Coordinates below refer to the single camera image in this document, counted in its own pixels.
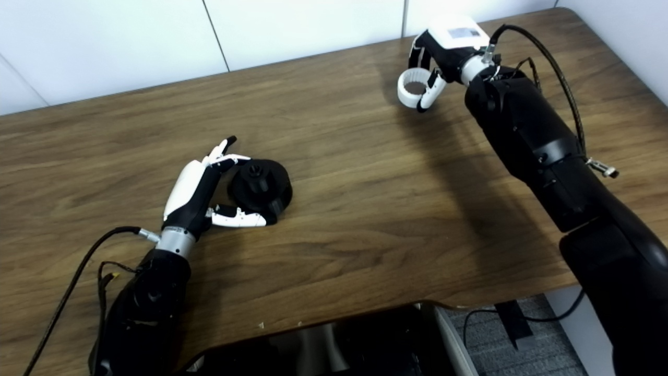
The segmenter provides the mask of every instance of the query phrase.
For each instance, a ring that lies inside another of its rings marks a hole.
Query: white wall
[[[540,11],[554,7],[554,0],[408,0],[404,35],[417,35],[427,29],[439,13],[469,15],[476,22]]]
[[[403,0],[205,1],[230,70],[401,37]]]
[[[227,71],[191,0],[2,0],[0,55],[48,104]]]
[[[443,9],[484,21],[553,1],[2,0],[0,114],[226,72],[218,39],[237,70],[417,34]]]
[[[668,104],[667,0],[560,0]]]

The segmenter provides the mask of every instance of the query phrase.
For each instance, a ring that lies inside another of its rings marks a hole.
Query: wall seam
[[[33,92],[33,94],[35,94],[39,98],[39,100],[42,101],[44,106],[51,106],[49,104],[49,102],[47,102],[46,99],[44,99],[44,97],[42,95],[40,95],[39,92],[30,84],[30,82],[28,82],[28,80],[26,80],[19,73],[19,71],[16,70],[16,68],[14,68],[13,65],[11,65],[11,63],[9,63],[9,61],[5,58],[5,56],[3,56],[3,54],[0,54],[0,60],[2,60],[2,62],[0,62],[0,64],[4,64],[5,66],[7,66],[7,69],[11,70],[28,88],[30,88],[30,90]]]

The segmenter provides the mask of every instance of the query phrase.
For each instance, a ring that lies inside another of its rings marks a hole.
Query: roll of tape
[[[427,87],[427,81],[431,76],[431,72],[424,68],[410,68],[404,71],[397,81],[397,95],[399,100],[403,103],[404,106],[410,108],[418,107],[418,102],[422,97],[422,94],[412,94],[406,90],[406,85],[412,82],[419,82],[423,84],[425,88]]]

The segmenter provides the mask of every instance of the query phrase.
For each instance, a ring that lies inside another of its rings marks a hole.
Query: cable connector
[[[160,235],[158,235],[158,234],[156,234],[152,231],[148,231],[147,229],[139,230],[139,233],[137,235],[142,236],[143,238],[146,238],[149,242],[158,243],[160,241]]]
[[[494,61],[494,50],[496,50],[496,44],[490,43],[485,49],[485,53],[482,54],[482,62],[485,64],[491,64]]]
[[[617,171],[616,168],[608,166],[605,163],[597,161],[593,158],[587,159],[585,164],[591,167],[592,169],[600,172],[603,175],[603,177],[611,177],[614,179],[619,176],[619,171]]]

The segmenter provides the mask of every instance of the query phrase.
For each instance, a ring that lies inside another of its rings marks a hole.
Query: white robotic finger
[[[211,224],[221,227],[264,227],[267,220],[259,213],[246,213],[240,207],[216,205],[211,213]]]

